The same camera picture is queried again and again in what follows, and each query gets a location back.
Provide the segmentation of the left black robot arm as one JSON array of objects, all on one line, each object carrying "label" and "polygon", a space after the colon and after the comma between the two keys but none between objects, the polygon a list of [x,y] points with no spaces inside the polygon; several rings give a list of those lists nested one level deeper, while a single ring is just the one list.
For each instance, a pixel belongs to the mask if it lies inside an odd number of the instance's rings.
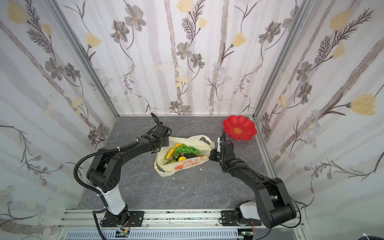
[{"label": "left black robot arm", "polygon": [[120,193],[124,164],[145,153],[158,153],[162,147],[169,146],[169,136],[172,130],[161,123],[155,124],[144,135],[135,141],[114,149],[100,149],[94,154],[94,159],[87,172],[91,190],[101,198],[105,213],[101,221],[96,221],[98,227],[123,227],[131,220],[129,208]]}]

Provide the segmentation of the red flower-shaped plate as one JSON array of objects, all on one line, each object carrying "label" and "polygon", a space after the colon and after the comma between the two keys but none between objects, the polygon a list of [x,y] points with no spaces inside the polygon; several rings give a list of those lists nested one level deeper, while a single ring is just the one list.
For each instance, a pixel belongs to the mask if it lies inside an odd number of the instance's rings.
[{"label": "red flower-shaped plate", "polygon": [[223,121],[224,131],[236,141],[250,141],[258,131],[253,121],[245,116],[229,116]]}]

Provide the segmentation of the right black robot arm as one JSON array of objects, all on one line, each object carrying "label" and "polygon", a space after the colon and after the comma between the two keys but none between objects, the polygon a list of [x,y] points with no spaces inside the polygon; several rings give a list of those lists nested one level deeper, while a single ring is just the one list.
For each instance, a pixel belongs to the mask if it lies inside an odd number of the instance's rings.
[{"label": "right black robot arm", "polygon": [[296,203],[284,182],[261,175],[237,158],[234,144],[227,139],[225,132],[218,138],[218,147],[211,151],[209,160],[218,162],[223,173],[241,180],[254,192],[258,216],[268,229],[297,217]]}]

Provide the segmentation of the yellow plastic bag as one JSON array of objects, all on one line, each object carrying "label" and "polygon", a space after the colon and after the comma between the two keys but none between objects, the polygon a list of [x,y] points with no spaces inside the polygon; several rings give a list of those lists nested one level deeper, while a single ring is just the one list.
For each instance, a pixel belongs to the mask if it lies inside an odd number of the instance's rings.
[{"label": "yellow plastic bag", "polygon": [[[167,153],[172,147],[180,143],[200,150],[201,154],[196,158],[166,165],[169,161],[166,160]],[[168,177],[178,171],[190,169],[207,162],[209,160],[210,152],[213,149],[215,149],[215,143],[205,135],[197,135],[189,138],[169,137],[169,146],[163,147],[160,152],[157,153],[154,168],[160,176]]]}]

